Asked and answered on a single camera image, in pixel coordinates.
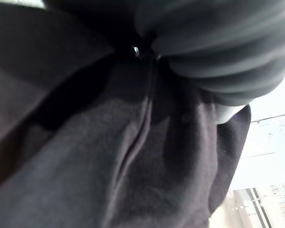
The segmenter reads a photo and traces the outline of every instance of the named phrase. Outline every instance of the gray sleeve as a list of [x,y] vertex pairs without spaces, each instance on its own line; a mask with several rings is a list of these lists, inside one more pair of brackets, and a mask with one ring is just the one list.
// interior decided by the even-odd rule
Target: gray sleeve
[[217,104],[246,105],[285,76],[285,0],[144,1],[135,24],[155,53]]

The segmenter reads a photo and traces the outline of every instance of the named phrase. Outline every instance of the power line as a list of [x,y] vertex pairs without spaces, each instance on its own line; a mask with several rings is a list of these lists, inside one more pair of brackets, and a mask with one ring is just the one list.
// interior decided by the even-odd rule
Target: power line
[[264,119],[259,119],[259,120],[254,120],[254,121],[251,121],[251,123],[260,122],[260,121],[263,121],[263,120],[270,120],[270,119],[274,119],[274,118],[278,118],[278,117],[282,117],[282,116],[285,116],[285,114],[283,114],[283,115],[276,115],[276,116],[272,116],[272,117],[268,117],[268,118],[264,118]]

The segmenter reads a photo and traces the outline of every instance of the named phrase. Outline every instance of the dark gray fabric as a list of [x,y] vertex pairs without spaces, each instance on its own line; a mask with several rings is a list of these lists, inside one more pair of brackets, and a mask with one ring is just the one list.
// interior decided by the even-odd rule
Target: dark gray fabric
[[94,104],[0,186],[1,228],[207,227],[249,109],[217,126],[211,95],[165,67],[127,60],[110,72]]
[[208,226],[249,107],[216,125],[211,93],[119,51],[135,35],[110,55],[69,16],[4,4],[0,26],[0,228]]
[[0,4],[2,176],[10,169],[8,157],[14,158],[30,114],[61,82],[112,51],[70,15]]

